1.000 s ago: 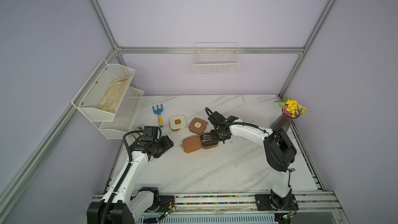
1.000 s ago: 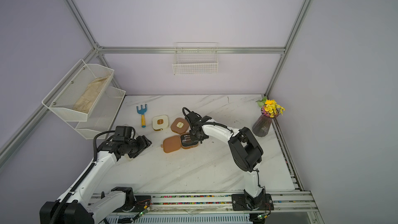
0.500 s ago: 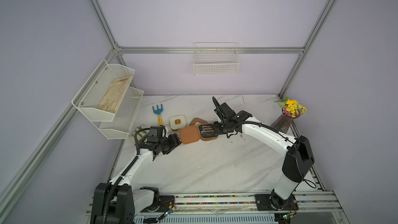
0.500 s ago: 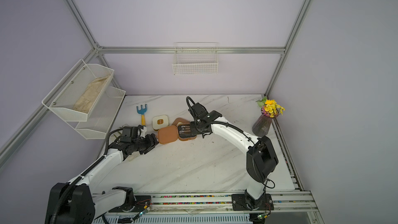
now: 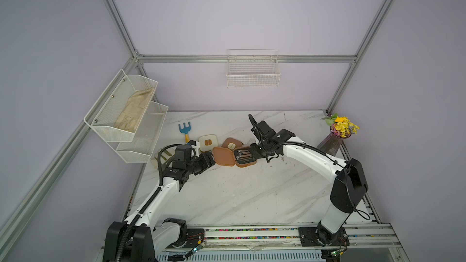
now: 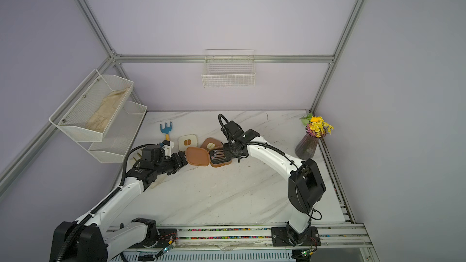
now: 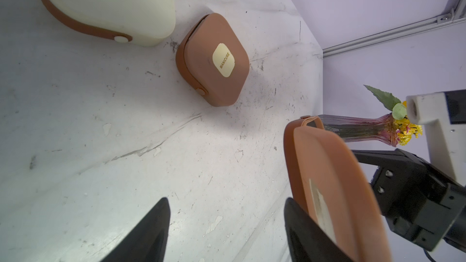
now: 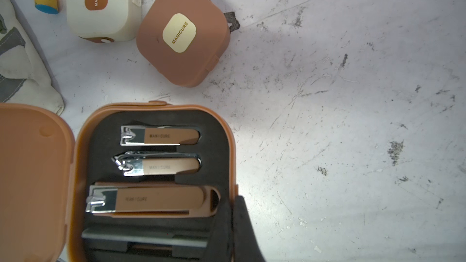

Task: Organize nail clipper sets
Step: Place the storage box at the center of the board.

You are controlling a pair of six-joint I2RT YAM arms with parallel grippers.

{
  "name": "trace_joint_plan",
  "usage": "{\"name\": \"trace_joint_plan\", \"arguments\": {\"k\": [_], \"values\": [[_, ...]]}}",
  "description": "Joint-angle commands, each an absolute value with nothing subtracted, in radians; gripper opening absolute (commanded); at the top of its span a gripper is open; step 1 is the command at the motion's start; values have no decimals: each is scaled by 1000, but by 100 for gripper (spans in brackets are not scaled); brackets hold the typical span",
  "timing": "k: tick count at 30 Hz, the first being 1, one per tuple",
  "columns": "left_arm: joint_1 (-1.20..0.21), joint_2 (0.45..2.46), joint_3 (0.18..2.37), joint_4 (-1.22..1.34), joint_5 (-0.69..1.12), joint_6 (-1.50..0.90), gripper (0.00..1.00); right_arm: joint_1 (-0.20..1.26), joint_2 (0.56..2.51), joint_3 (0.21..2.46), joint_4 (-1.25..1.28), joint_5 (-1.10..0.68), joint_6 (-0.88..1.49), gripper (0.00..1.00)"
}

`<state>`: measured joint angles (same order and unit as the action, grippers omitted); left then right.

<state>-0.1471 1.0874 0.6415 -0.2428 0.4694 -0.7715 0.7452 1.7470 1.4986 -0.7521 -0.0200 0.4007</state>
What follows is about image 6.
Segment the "brown case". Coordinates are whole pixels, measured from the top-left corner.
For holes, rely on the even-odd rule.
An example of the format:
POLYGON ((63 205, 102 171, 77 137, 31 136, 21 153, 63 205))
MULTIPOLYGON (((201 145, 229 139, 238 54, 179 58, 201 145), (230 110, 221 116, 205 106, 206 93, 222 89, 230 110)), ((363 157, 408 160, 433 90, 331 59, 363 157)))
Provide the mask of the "brown case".
POLYGON ((223 167, 232 163, 231 160, 226 161, 225 159, 216 159, 217 163, 211 160, 211 154, 204 148, 200 147, 189 147, 185 151, 186 159, 190 165, 193 166, 212 166, 214 168, 223 167))
POLYGON ((223 143, 220 140, 209 137, 205 139, 205 141, 201 144, 200 147, 202 149, 210 151, 214 148, 222 147, 222 146, 223 146, 223 143))

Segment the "cream nail clipper case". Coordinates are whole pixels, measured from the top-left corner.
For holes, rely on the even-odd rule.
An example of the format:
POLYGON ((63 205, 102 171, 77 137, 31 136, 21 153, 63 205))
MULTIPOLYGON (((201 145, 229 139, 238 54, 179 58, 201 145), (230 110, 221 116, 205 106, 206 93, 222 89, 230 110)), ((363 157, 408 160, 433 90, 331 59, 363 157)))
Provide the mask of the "cream nail clipper case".
POLYGON ((183 135, 178 138, 178 150, 185 152, 189 147, 197 147, 198 139, 194 134, 183 135))

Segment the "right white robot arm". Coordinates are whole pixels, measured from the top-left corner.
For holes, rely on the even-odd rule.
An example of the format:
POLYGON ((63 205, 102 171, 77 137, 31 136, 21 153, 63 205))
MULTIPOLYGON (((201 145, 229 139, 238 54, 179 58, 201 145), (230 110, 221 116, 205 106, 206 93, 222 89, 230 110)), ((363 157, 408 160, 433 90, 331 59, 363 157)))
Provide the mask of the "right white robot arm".
POLYGON ((314 205, 326 192, 326 185, 317 163, 312 159, 302 160, 274 147, 258 132, 244 131, 239 124, 218 115, 220 130, 226 143, 209 152, 211 163, 223 164, 236 159, 251 157, 265 163, 288 182, 288 200, 294 210, 286 224, 288 238, 299 244, 310 236, 314 205))

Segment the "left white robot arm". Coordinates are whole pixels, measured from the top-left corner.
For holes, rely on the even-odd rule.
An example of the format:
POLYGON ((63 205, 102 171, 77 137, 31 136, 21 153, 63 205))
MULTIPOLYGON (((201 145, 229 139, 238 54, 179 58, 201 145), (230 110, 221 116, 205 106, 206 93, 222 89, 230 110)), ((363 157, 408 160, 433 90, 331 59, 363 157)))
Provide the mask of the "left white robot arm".
POLYGON ((160 175, 177 173, 188 163, 184 152, 173 153, 172 143, 143 144, 131 149, 123 161, 120 184, 90 211, 54 231, 52 262, 108 262, 133 245, 152 248, 168 241, 155 220, 134 218, 115 232, 109 228, 130 203, 160 175))

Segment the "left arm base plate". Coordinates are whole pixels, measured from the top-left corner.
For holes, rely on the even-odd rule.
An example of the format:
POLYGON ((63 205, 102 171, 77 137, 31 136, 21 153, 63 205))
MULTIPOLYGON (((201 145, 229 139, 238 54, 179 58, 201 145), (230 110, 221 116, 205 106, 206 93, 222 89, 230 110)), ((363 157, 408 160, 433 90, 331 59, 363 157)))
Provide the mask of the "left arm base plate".
POLYGON ((165 248, 170 241, 175 241, 178 230, 176 228, 158 228, 155 236, 149 240, 144 240, 140 243, 132 245, 129 249, 162 249, 165 248))

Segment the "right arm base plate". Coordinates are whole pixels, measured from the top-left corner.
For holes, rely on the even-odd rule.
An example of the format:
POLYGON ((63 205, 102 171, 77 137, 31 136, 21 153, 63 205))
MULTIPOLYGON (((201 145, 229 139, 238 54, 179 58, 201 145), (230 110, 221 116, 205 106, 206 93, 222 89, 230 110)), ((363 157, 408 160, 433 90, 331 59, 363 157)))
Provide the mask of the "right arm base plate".
POLYGON ((320 246, 320 235, 314 226, 308 226, 304 232, 298 234, 290 227, 272 227, 271 236, 273 246, 320 246))

